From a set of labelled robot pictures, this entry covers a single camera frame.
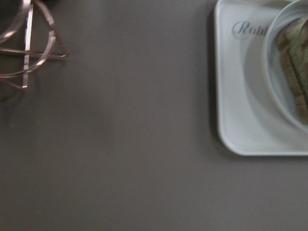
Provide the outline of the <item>white round plate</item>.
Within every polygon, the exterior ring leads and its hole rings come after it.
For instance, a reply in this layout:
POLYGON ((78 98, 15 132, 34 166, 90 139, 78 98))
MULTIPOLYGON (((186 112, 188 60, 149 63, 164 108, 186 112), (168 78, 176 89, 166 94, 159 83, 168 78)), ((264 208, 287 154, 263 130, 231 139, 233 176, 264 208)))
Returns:
MULTIPOLYGON (((301 121, 295 105, 295 98, 287 83, 280 62, 280 52, 276 44, 277 36, 297 18, 308 17, 308 2, 296 0, 286 5, 272 20, 262 47, 262 65, 264 81, 272 100, 281 114, 303 132, 308 131, 308 124, 301 121)), ((303 56, 308 72, 308 21, 301 30, 303 56)))

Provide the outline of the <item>bread slice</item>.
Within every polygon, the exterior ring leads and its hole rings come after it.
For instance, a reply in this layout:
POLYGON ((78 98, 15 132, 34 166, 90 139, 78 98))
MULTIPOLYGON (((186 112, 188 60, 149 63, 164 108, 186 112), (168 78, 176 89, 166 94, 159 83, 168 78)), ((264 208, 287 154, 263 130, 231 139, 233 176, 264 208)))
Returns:
POLYGON ((308 81, 304 65, 304 56, 302 54, 301 30, 307 20, 307 17, 297 18, 287 26, 285 31, 285 36, 289 41, 288 51, 291 55, 293 68, 306 94, 308 93, 308 81))
POLYGON ((279 32, 276 40, 280 52, 280 62, 282 70, 285 74, 287 83, 295 98, 295 105, 299 113, 300 119, 303 123, 308 123, 308 94, 304 93, 300 81, 296 75, 295 69, 292 65, 291 55, 288 51, 289 41, 285 36, 285 27, 279 32))

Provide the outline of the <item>cream rabbit tray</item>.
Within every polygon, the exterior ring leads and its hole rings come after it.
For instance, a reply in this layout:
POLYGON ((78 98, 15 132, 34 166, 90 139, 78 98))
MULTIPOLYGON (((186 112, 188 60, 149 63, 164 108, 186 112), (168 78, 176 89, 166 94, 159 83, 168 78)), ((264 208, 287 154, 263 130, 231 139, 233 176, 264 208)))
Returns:
POLYGON ((306 156, 308 135, 274 105, 263 72, 263 42, 283 0, 220 0, 214 9, 218 133, 246 156, 306 156))

